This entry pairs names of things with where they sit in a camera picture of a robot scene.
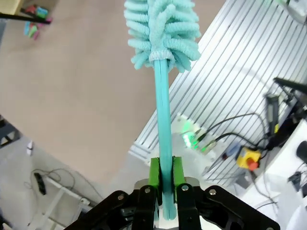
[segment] colorful toy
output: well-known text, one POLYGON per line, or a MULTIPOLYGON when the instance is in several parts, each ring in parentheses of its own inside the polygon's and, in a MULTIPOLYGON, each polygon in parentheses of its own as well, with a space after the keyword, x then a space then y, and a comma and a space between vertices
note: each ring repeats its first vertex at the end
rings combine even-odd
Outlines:
POLYGON ((30 31, 29 31, 28 36, 32 37, 35 34, 36 31, 37 31, 37 26, 36 25, 30 26, 30 31))
MULTIPOLYGON (((48 22, 52 22, 53 18, 52 17, 47 17, 48 16, 48 10, 44 9, 42 7, 33 5, 33 6, 29 6, 28 8, 26 8, 25 12, 27 13, 32 13, 35 14, 33 15, 33 17, 40 17, 40 18, 44 18, 46 19, 46 21, 48 22)), ((24 35, 33 38, 34 40, 36 40, 39 37, 40 31, 39 29, 42 28, 45 24, 43 23, 31 23, 31 22, 26 22, 24 25, 24 35)))
POLYGON ((25 25, 24 25, 24 35, 28 35, 29 34, 29 31, 30 31, 30 22, 26 22, 25 25))
POLYGON ((35 14, 36 12, 36 5, 33 5, 33 6, 29 6, 27 9, 25 9, 26 12, 29 12, 29 13, 33 13, 35 14))
POLYGON ((37 7, 36 15, 37 15, 37 17, 47 18, 48 10, 41 8, 41 7, 37 7))
MULTIPOLYGON (((46 18, 46 21, 48 21, 48 22, 52 22, 52 20, 53 20, 52 17, 46 18)), ((46 25, 46 24, 38 23, 38 24, 37 24, 37 27, 38 27, 38 28, 41 28, 41 27, 43 27, 43 26, 45 26, 45 25, 46 25)))

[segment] brush handle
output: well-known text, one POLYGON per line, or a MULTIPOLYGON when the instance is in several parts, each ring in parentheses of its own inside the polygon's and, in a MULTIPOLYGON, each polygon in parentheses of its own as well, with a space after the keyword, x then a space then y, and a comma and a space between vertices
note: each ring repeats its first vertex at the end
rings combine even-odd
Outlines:
POLYGON ((168 66, 166 59, 154 61, 154 79, 158 115, 160 167, 163 183, 163 217, 168 220, 176 217, 176 208, 172 185, 173 154, 168 91, 168 66))

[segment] red emergency stop button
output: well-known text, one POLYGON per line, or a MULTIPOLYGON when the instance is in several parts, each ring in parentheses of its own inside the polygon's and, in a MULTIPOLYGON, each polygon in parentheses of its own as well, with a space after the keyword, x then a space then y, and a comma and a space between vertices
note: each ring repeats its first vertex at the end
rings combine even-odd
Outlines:
POLYGON ((254 171, 259 166, 258 162, 255 162, 252 158, 248 158, 246 164, 248 165, 248 169, 251 171, 254 171))

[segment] white floor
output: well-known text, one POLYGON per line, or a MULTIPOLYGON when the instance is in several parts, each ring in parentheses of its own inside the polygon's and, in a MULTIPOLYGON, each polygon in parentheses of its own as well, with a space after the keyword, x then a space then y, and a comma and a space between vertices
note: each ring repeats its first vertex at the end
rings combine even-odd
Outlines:
MULTIPOLYGON (((37 219, 45 212, 59 190, 46 183, 47 194, 42 196, 37 192, 38 199, 36 199, 33 191, 27 188, 28 184, 25 184, 25 182, 30 182, 30 173, 34 169, 45 171, 59 168, 68 169, 75 178, 73 190, 76 193, 88 198, 93 203, 101 201, 100 196, 79 173, 69 169, 38 146, 34 146, 32 156, 27 155, 26 146, 28 142, 29 139, 22 137, 19 141, 0 149, 0 208, 4 217, 12 223, 14 229, 35 229, 37 227, 35 226, 36 221, 32 221, 30 228, 27 227, 28 223, 35 213, 35 219, 37 219)), ((125 161, 125 164, 116 177, 110 178, 109 184, 90 182, 103 198, 115 190, 124 190, 130 193, 136 181, 149 176, 149 167, 145 166, 139 159, 127 155, 126 159, 119 160, 125 161)), ((60 184, 68 187, 72 186, 73 178, 71 175, 61 170, 57 171, 57 173, 61 177, 60 184)), ((55 174, 50 176, 59 179, 55 174)), ((78 201, 76 199, 64 195, 56 210, 52 213, 51 218, 61 225, 67 226, 71 222, 77 207, 78 201)))

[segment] beige carpet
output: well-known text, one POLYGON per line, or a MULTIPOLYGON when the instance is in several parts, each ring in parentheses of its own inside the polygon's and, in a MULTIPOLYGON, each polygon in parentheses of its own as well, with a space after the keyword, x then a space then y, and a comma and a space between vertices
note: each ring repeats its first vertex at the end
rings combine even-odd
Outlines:
MULTIPOLYGON (((223 2, 196 1, 202 32, 223 2)), ((60 0, 37 41, 23 35, 23 22, 10 21, 0 50, 0 114, 45 151, 101 182, 118 172, 155 110, 154 72, 136 71, 130 62, 123 5, 60 0)), ((170 74, 170 84, 176 75, 170 74)))

